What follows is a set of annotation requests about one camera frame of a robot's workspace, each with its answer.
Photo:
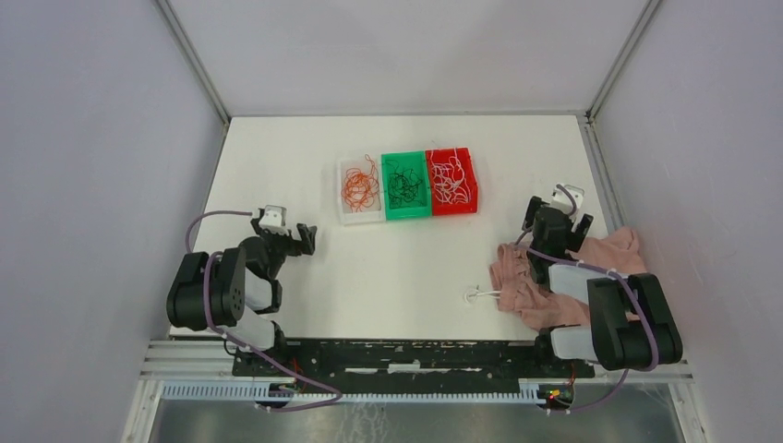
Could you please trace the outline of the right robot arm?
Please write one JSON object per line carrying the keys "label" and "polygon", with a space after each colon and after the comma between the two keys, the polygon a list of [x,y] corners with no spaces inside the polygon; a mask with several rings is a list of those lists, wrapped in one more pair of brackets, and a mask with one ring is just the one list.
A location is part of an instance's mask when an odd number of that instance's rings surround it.
{"label": "right robot arm", "polygon": [[650,371],[678,363],[683,343],[659,279],[651,273],[621,274],[577,261],[593,218],[572,219],[572,210],[533,196],[523,232],[524,249],[535,284],[587,305],[586,326],[557,325],[540,331],[533,352],[536,370],[555,377],[571,360],[607,370]]}

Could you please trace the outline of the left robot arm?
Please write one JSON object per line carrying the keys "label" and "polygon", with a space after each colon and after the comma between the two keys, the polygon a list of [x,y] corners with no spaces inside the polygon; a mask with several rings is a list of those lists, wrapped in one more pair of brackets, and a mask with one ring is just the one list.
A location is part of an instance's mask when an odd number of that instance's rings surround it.
{"label": "left robot arm", "polygon": [[299,223],[299,237],[256,226],[256,234],[225,249],[214,260],[205,252],[183,256],[166,300],[166,315],[176,328],[211,330],[255,348],[255,362],[269,375],[290,364],[282,328],[268,314],[279,311],[283,287],[277,279],[288,257],[311,256],[316,226]]}

